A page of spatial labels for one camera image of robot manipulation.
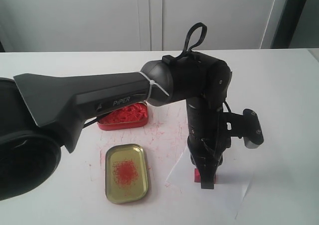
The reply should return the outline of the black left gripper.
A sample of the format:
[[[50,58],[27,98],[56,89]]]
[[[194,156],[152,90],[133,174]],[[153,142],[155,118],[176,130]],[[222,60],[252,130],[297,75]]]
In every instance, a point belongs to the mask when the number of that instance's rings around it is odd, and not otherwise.
[[[213,106],[204,99],[187,99],[186,110],[192,162],[200,165],[195,168],[195,182],[202,189],[214,189],[217,167],[223,163],[224,151],[231,146],[223,104]]]

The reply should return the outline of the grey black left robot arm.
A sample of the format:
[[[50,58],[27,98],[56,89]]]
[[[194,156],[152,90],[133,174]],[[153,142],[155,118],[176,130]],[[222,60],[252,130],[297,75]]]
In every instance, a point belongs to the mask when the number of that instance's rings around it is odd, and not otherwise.
[[[225,61],[200,52],[164,56],[139,72],[0,80],[0,198],[27,193],[56,170],[61,147],[73,152],[86,121],[136,102],[185,100],[187,144],[203,189],[212,189],[229,147],[223,104],[231,80]]]

